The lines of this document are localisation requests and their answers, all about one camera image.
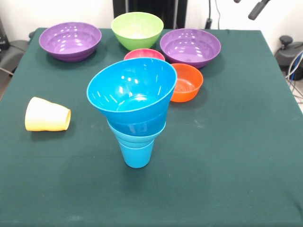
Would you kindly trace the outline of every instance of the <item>cup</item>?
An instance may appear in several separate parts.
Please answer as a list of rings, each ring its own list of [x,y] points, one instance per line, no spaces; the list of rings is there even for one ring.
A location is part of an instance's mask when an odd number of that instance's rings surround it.
[[[71,121],[71,110],[51,103],[42,98],[33,97],[27,106],[25,128],[27,131],[63,131]]]
[[[159,132],[150,136],[131,136],[119,132],[109,122],[107,123],[119,142],[125,163],[131,168],[142,168],[149,163],[154,141],[166,125],[164,124]]]

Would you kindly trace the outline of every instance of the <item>green bowl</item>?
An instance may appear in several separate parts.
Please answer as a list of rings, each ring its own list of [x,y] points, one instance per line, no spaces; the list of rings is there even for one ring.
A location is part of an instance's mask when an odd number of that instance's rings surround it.
[[[130,51],[150,48],[159,38],[163,27],[159,17],[143,12],[124,13],[111,24],[119,42]]]

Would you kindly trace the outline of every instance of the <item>microphone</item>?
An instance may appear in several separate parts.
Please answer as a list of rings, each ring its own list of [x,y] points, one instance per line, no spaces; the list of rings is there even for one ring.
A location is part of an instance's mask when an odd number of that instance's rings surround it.
[[[261,2],[258,2],[255,8],[253,8],[250,14],[248,15],[248,18],[251,20],[255,20],[269,1],[270,0],[262,0]]]

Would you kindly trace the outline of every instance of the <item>pink bowl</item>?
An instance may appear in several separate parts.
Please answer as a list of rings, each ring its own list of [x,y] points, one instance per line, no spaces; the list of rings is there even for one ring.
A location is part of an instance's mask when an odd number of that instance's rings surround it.
[[[136,49],[125,55],[124,60],[132,58],[157,58],[165,61],[165,57],[159,52],[152,49]]]

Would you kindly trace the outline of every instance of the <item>blue bowl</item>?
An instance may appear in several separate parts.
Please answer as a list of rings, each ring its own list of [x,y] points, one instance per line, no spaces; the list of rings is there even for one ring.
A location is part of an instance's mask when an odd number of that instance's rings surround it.
[[[114,129],[149,136],[164,127],[176,82],[175,69],[165,61],[129,59],[99,72],[88,85],[87,97]]]

